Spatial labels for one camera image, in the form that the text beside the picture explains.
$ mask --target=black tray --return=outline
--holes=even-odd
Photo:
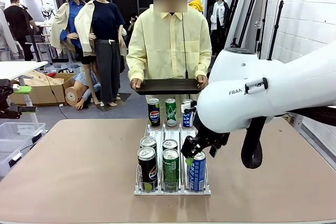
[[[145,80],[141,88],[136,90],[140,95],[156,94],[198,94],[196,79],[155,79]]]

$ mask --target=navy t-shirt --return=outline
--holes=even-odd
[[[113,3],[93,1],[93,32],[97,39],[113,39],[118,41],[118,28],[125,25],[118,7]]]

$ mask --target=brown table top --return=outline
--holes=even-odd
[[[284,120],[264,160],[240,160],[245,131],[207,158],[211,196],[135,196],[144,119],[63,120],[0,182],[0,220],[33,223],[297,222],[336,219],[336,173]]]

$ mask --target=yellow hoodie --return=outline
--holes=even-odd
[[[200,13],[203,11],[203,6],[202,6],[201,0],[193,0],[189,3],[189,5],[192,8],[198,10]]]

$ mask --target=can lid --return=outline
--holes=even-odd
[[[185,99],[185,100],[183,100],[183,104],[188,104],[188,103],[192,103],[192,101],[193,100],[191,100],[191,99]]]
[[[201,151],[199,153],[196,154],[196,156],[194,157],[195,160],[204,160],[206,157],[206,154],[204,151]]]
[[[165,102],[166,102],[166,103],[175,103],[176,101],[175,101],[175,99],[173,99],[173,98],[169,98],[169,99],[167,99]]]
[[[155,150],[152,147],[143,147],[138,150],[138,158],[146,161],[151,160],[155,156]]]
[[[154,144],[156,144],[156,139],[153,138],[152,136],[145,136],[140,139],[141,147],[153,146]]]
[[[151,99],[148,99],[147,103],[150,104],[150,105],[155,105],[155,104],[159,103],[159,100],[158,100],[158,98],[151,98]]]
[[[163,141],[162,146],[167,149],[173,149],[177,147],[177,141],[174,139],[166,139],[165,141]]]
[[[178,151],[175,150],[175,149],[165,149],[163,151],[163,158],[165,160],[174,160],[174,159],[177,159],[178,158]]]

